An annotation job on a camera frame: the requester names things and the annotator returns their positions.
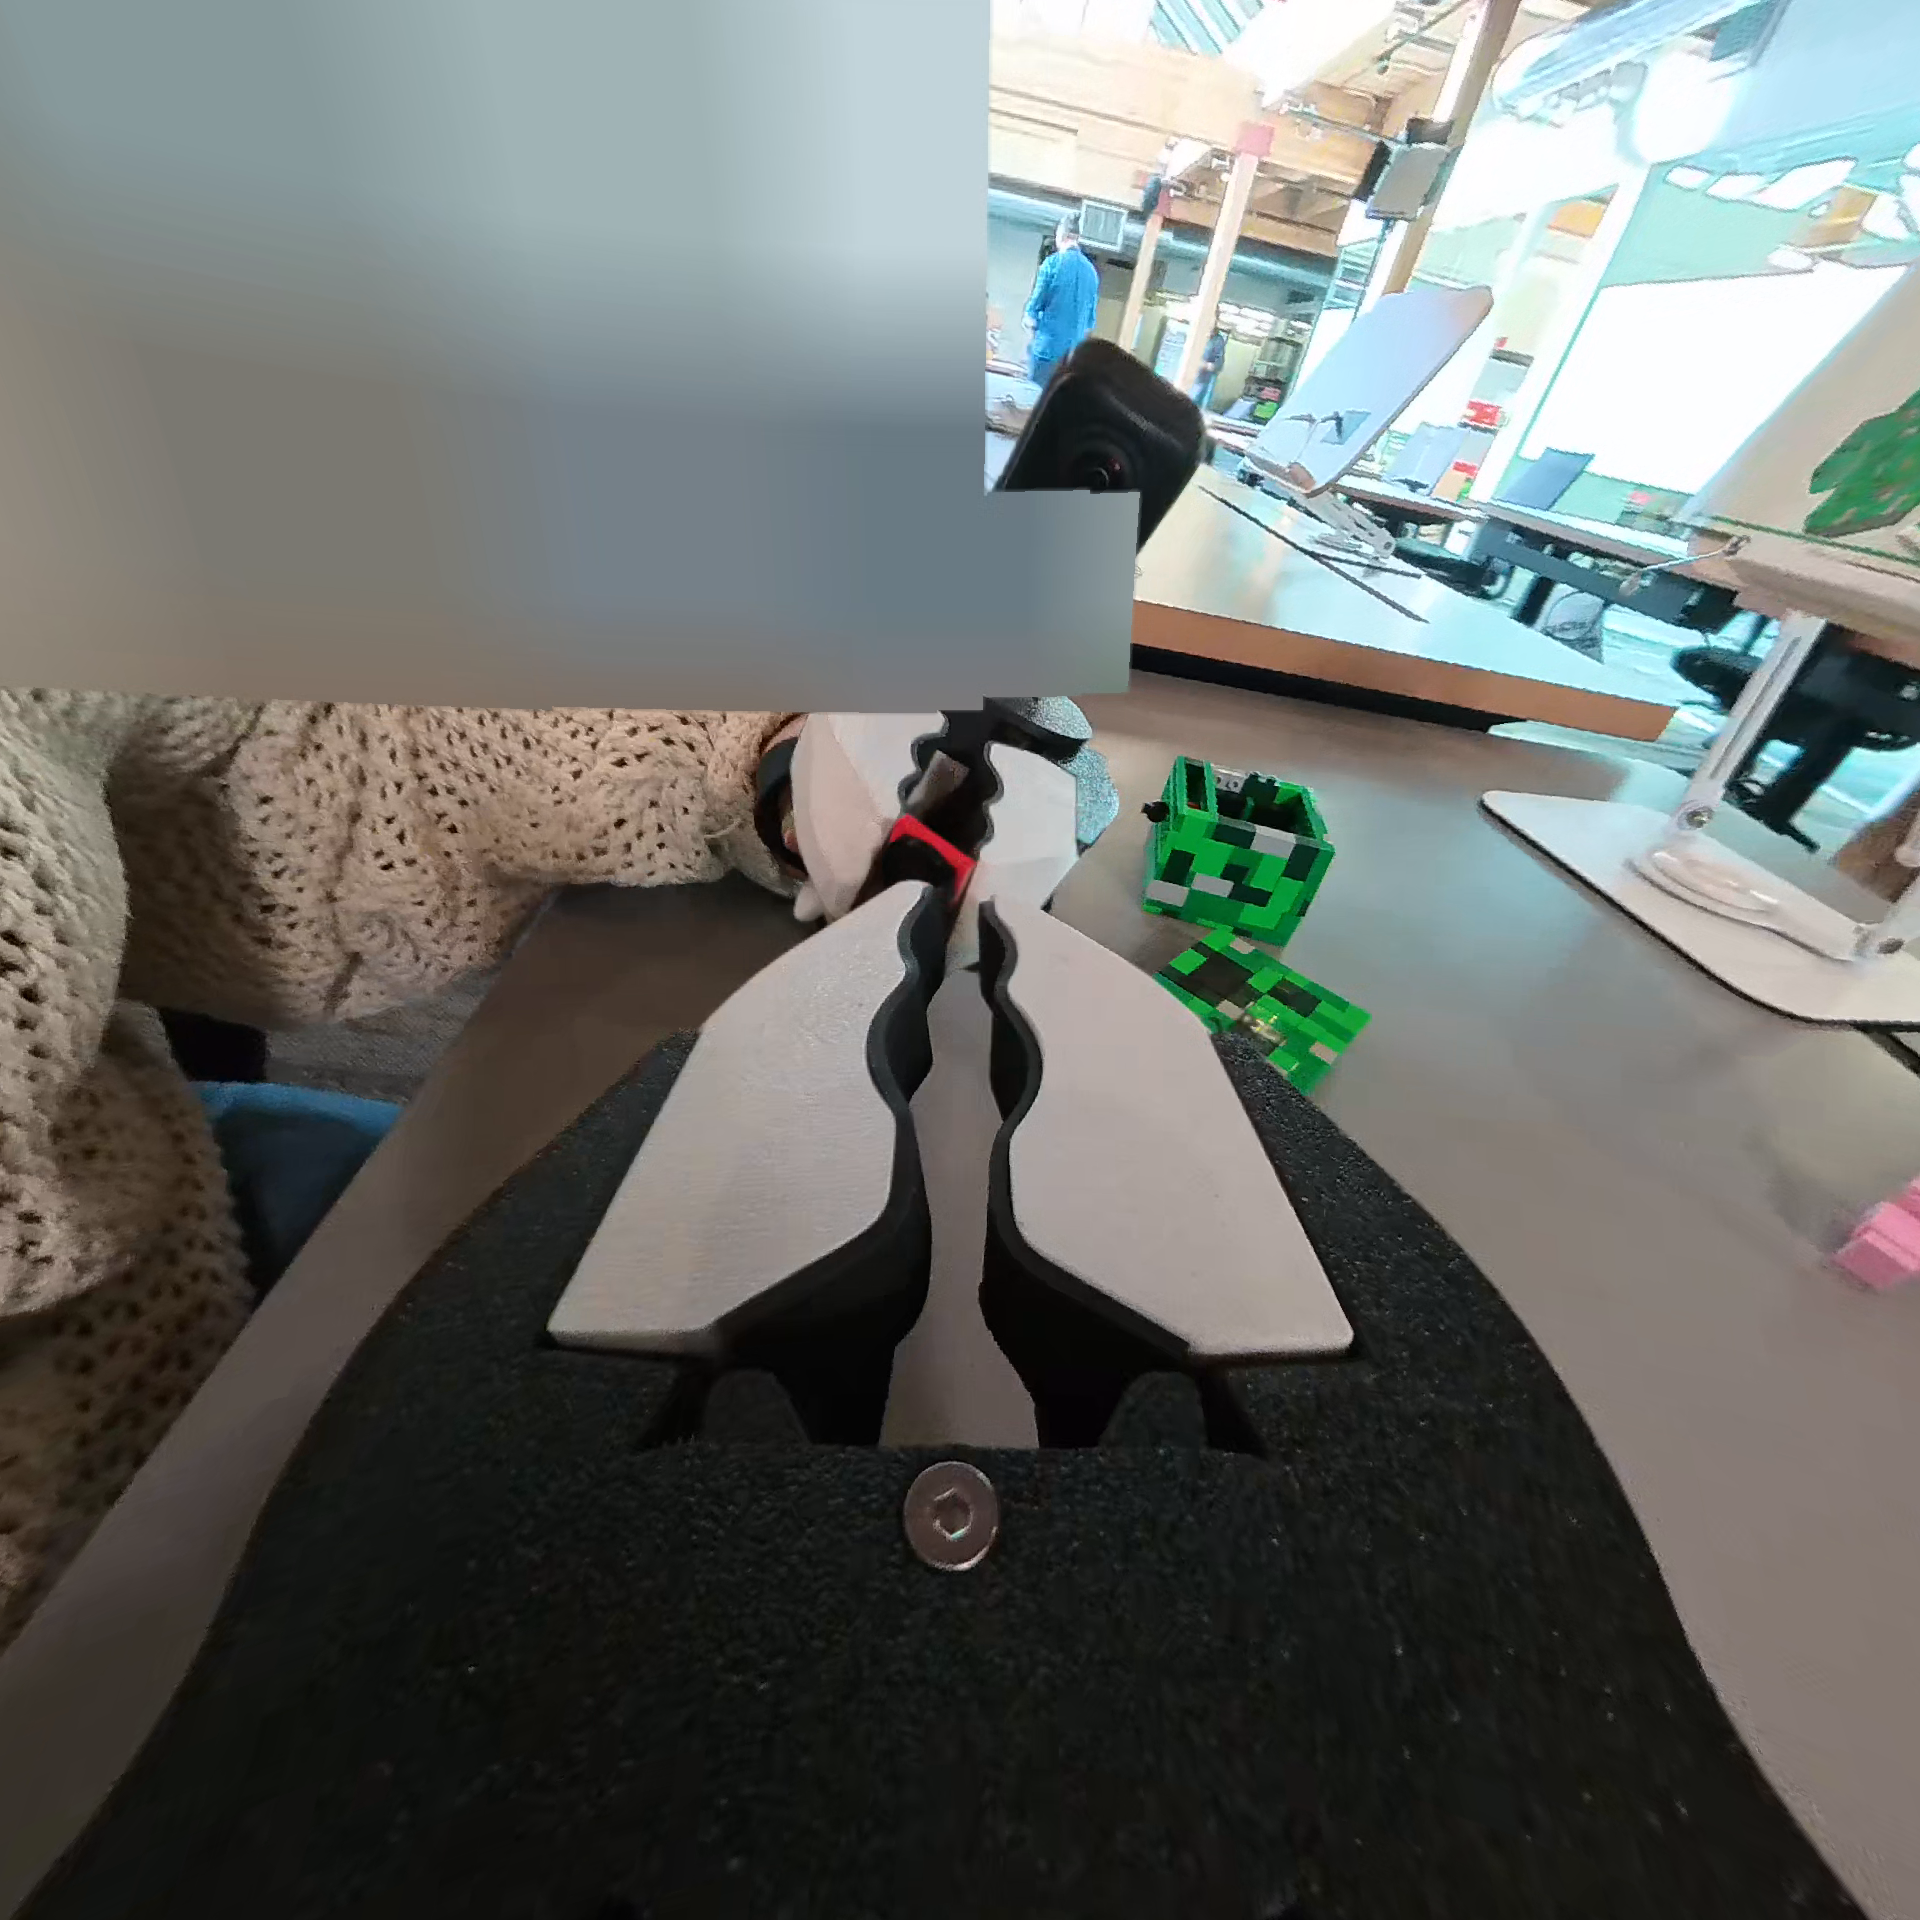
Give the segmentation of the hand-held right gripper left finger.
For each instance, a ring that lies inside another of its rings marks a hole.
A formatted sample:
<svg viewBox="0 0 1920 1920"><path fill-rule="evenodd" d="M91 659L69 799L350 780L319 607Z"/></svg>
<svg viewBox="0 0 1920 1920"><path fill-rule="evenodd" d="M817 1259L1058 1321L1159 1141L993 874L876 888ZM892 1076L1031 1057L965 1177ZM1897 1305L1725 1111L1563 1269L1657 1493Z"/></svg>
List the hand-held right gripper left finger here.
<svg viewBox="0 0 1920 1920"><path fill-rule="evenodd" d="M901 881L710 1012L546 1333L597 1354L893 1347L927 1296L913 1096L949 916Z"/></svg>

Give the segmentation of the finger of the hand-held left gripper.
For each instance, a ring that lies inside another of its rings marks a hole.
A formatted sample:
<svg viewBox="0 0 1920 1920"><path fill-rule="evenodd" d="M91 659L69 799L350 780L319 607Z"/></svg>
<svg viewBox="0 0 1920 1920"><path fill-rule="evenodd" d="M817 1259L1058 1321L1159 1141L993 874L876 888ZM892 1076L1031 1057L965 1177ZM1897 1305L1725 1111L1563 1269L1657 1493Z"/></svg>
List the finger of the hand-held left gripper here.
<svg viewBox="0 0 1920 1920"><path fill-rule="evenodd" d="M1076 863L1121 813L1111 767L1093 745L1065 761L995 740L978 757L987 784L966 908L1050 908Z"/></svg>
<svg viewBox="0 0 1920 1920"><path fill-rule="evenodd" d="M943 740L941 711L814 711L788 769L803 881L796 922L839 922L876 871L903 792Z"/></svg>

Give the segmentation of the green lego panel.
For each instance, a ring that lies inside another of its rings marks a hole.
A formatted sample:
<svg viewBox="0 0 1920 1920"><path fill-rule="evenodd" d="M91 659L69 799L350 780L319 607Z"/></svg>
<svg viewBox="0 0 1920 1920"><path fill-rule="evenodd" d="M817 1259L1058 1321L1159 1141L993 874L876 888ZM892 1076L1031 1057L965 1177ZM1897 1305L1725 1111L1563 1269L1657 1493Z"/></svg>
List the green lego panel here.
<svg viewBox="0 0 1920 1920"><path fill-rule="evenodd" d="M1209 928L1172 953L1154 979L1209 1033L1246 1040L1277 1076L1306 1096L1324 1085L1373 1019L1366 1008L1235 928Z"/></svg>

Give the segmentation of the wooden desk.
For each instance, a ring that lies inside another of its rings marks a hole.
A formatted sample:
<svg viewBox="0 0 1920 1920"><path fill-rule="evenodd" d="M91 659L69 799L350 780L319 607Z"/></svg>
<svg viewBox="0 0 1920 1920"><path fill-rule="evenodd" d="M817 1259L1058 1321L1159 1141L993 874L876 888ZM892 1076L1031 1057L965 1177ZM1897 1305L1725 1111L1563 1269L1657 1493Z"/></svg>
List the wooden desk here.
<svg viewBox="0 0 1920 1920"><path fill-rule="evenodd" d="M1669 730L1670 693L1419 572L1331 556L1311 543L1321 531L1199 472L1137 559L1139 663L1457 730L1538 724L1635 744Z"/></svg>

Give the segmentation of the instruction booklet on stand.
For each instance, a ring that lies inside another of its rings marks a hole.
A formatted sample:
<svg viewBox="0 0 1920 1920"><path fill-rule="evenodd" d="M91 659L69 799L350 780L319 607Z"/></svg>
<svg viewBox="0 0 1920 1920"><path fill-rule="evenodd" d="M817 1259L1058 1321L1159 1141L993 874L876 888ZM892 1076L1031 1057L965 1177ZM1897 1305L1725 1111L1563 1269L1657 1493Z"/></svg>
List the instruction booklet on stand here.
<svg viewBox="0 0 1920 1920"><path fill-rule="evenodd" d="M1913 1033L1918 882L1878 919L1845 919L1727 851L1713 825L1739 760L1759 745L1827 627L1916 648L1916 535L1895 533L1885 556L1849 543L1741 535L1733 565L1739 604L1779 618L1779 635L1667 813L1519 792L1486 792L1478 807L1758 1008L1802 1024Z"/></svg>

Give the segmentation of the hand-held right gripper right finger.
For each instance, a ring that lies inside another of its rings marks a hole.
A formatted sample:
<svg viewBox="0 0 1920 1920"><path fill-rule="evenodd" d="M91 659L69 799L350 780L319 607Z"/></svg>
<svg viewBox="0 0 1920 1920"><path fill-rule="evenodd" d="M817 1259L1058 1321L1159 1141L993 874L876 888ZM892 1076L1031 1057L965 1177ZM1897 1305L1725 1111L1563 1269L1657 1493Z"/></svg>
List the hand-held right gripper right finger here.
<svg viewBox="0 0 1920 1920"><path fill-rule="evenodd" d="M1343 1315L1199 1019L1028 903L978 915L995 1224L1013 1253L1185 1360L1343 1355Z"/></svg>

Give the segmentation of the creeper picture instruction booklet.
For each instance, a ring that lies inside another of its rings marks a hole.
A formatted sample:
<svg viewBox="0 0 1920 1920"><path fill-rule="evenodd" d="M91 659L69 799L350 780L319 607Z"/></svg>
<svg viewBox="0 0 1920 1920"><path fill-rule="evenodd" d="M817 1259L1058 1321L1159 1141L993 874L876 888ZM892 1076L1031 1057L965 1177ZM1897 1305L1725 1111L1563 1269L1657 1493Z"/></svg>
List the creeper picture instruction booklet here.
<svg viewBox="0 0 1920 1920"><path fill-rule="evenodd" d="M1909 369L1793 396L1692 496L1682 519L1913 575L1916 514L1918 391Z"/></svg>

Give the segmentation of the wooden board book stand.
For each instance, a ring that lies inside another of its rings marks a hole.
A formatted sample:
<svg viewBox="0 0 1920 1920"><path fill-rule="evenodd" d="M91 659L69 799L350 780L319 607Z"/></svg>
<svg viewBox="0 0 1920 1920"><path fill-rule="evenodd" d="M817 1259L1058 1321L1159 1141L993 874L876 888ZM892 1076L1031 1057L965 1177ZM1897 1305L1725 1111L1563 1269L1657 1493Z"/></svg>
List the wooden board book stand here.
<svg viewBox="0 0 1920 1920"><path fill-rule="evenodd" d="M1410 287L1355 319L1241 455L1241 473L1271 485L1311 521L1302 548L1319 560L1399 572L1396 543L1337 485L1429 388L1495 309L1476 287Z"/></svg>

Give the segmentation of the pink lego pig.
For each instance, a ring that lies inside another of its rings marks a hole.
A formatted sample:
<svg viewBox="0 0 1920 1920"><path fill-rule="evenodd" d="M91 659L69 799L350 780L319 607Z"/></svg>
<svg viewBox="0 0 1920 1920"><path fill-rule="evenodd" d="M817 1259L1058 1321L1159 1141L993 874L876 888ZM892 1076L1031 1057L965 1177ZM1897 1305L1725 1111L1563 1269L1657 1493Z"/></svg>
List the pink lego pig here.
<svg viewBox="0 0 1920 1920"><path fill-rule="evenodd" d="M1918 1179L1865 1211L1831 1265L1862 1289L1885 1292L1918 1283Z"/></svg>

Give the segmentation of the person's left forearm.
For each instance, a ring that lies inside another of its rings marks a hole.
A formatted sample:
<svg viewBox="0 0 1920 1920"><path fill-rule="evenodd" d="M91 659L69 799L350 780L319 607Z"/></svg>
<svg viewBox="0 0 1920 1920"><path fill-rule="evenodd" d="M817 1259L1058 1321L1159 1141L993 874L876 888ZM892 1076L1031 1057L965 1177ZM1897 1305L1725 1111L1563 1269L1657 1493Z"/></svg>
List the person's left forearm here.
<svg viewBox="0 0 1920 1920"><path fill-rule="evenodd" d="M108 805L125 1000L258 1029L492 970L583 884L794 877L755 823L780 711L148 703Z"/></svg>

